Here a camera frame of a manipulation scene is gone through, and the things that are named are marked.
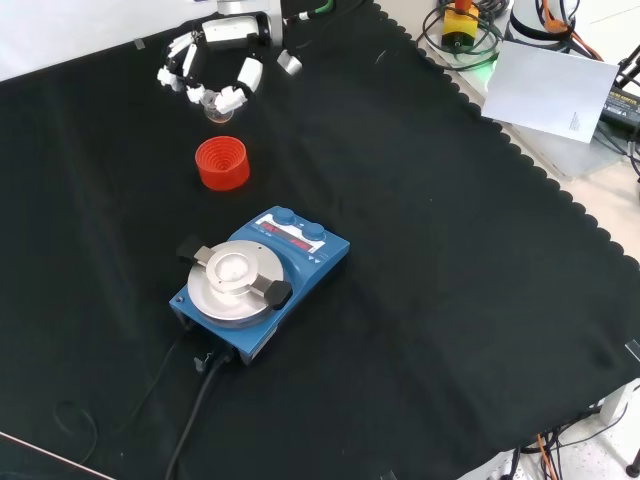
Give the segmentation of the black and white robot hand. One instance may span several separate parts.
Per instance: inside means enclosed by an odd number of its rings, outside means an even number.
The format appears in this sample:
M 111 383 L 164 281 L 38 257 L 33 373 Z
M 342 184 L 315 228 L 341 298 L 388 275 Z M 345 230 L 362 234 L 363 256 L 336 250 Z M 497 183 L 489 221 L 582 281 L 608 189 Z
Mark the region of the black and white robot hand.
M 158 70 L 158 82 L 175 92 L 184 91 L 190 102 L 203 107 L 211 121 L 228 121 L 261 83 L 264 65 L 255 48 L 270 43 L 270 26 L 264 23 L 265 19 L 262 13 L 217 18 L 175 38 Z M 199 81 L 205 51 L 237 46 L 248 47 L 249 53 L 235 82 L 219 91 L 205 87 Z

